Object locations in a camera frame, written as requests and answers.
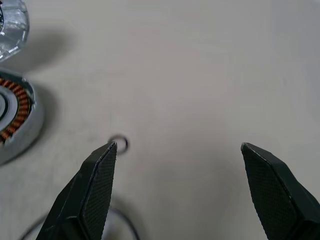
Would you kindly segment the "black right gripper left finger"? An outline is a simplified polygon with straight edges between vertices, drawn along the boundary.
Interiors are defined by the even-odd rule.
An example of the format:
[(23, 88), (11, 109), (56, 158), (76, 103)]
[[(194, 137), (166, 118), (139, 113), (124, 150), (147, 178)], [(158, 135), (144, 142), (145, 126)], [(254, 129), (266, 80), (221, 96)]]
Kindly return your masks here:
[(111, 202), (117, 144), (94, 150), (55, 199), (36, 240), (101, 240)]

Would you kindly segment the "silver motor housing copper windings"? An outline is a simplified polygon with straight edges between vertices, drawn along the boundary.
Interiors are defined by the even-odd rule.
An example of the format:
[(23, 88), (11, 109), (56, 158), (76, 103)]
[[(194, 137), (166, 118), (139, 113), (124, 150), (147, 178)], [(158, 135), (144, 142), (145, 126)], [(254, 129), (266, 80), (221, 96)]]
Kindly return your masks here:
[(44, 118), (36, 88), (21, 74), (0, 68), (0, 166), (33, 144)]

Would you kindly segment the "silver spoked rotor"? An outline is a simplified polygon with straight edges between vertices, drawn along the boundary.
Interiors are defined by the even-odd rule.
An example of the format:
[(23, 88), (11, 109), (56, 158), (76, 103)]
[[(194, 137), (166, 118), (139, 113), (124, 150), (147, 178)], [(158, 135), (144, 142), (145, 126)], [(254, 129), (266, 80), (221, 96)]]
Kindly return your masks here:
[(0, 63), (17, 54), (26, 45), (30, 31), (24, 0), (0, 0)]

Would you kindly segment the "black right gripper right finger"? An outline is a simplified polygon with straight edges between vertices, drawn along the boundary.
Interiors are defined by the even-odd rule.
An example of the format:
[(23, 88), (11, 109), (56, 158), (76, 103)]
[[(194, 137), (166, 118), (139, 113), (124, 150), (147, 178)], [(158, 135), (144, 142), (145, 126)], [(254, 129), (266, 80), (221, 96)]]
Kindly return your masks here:
[(241, 145), (254, 208), (268, 240), (320, 240), (320, 203), (289, 167), (251, 143)]

